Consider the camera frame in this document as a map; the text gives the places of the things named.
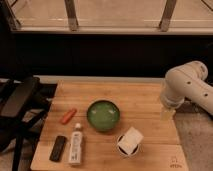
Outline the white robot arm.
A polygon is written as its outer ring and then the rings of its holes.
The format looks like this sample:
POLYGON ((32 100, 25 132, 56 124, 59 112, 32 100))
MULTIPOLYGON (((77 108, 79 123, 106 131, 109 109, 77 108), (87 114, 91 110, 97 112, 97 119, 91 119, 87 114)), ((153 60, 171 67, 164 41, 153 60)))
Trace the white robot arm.
POLYGON ((191 61, 169 69, 160 94, 162 114, 172 116, 188 98, 213 119, 213 86, 205 82, 207 76, 208 69, 201 61, 191 61))

